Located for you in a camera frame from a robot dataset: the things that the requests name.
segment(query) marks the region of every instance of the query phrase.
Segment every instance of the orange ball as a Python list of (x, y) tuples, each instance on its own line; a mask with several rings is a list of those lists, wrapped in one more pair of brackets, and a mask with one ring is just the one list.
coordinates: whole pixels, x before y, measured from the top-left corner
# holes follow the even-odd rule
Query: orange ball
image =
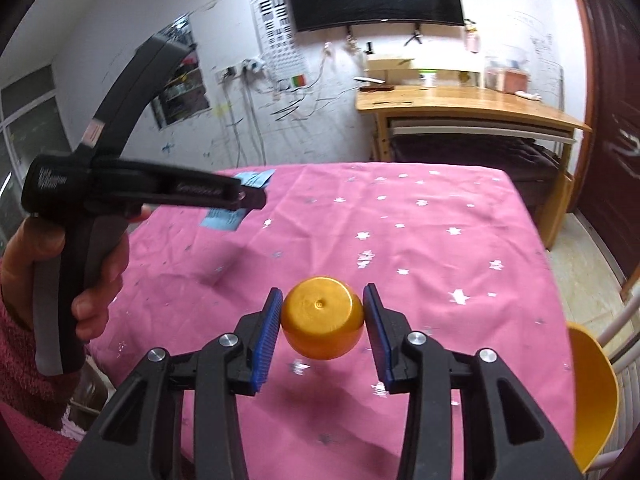
[(309, 359), (329, 360), (356, 346), (364, 310), (346, 284), (318, 276), (291, 289), (282, 305), (280, 323), (296, 352)]

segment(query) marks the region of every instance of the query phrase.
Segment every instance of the pink sweater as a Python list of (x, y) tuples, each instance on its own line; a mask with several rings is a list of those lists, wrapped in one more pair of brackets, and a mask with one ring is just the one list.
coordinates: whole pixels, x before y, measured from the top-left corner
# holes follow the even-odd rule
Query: pink sweater
[(33, 332), (18, 327), (0, 301), (0, 417), (45, 480), (60, 478), (78, 445), (51, 429), (60, 429), (76, 384), (75, 374), (38, 373)]

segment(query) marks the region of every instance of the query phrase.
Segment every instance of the blue paper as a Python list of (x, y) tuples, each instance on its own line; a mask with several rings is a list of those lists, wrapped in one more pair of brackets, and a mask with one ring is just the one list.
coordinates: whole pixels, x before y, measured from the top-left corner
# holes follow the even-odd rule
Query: blue paper
[[(242, 171), (236, 174), (235, 178), (239, 178), (243, 186), (267, 187), (269, 179), (275, 171), (267, 170), (261, 173), (257, 171)], [(200, 225), (209, 229), (218, 229), (219, 231), (235, 231), (247, 213), (247, 209), (238, 209), (237, 211), (218, 208), (209, 209)]]

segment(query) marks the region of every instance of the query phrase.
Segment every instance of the metal screw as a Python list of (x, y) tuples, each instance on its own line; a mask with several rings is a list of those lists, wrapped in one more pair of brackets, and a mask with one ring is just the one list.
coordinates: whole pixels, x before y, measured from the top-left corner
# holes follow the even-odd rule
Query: metal screw
[(495, 360), (498, 358), (498, 354), (495, 353), (493, 350), (491, 350), (490, 348), (483, 348), (480, 351), (480, 358), (482, 359), (482, 361), (484, 361), (485, 363), (493, 363), (495, 362)]
[(159, 363), (166, 357), (166, 352), (162, 348), (152, 348), (146, 354), (146, 358), (149, 359), (153, 363)]
[(406, 339), (409, 343), (416, 346), (424, 345), (427, 342), (427, 336), (422, 332), (411, 332)]
[(238, 344), (238, 336), (236, 334), (223, 334), (218, 339), (222, 346), (236, 346)]

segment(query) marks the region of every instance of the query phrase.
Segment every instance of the device handle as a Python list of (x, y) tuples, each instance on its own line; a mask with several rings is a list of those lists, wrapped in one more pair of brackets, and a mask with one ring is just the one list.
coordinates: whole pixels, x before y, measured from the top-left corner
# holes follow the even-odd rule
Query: device handle
[(105, 256), (127, 229), (123, 216), (67, 217), (62, 254), (37, 262), (33, 275), (33, 329), (36, 366), (44, 376), (78, 371), (84, 364), (84, 343), (76, 336), (71, 303), (96, 285)]

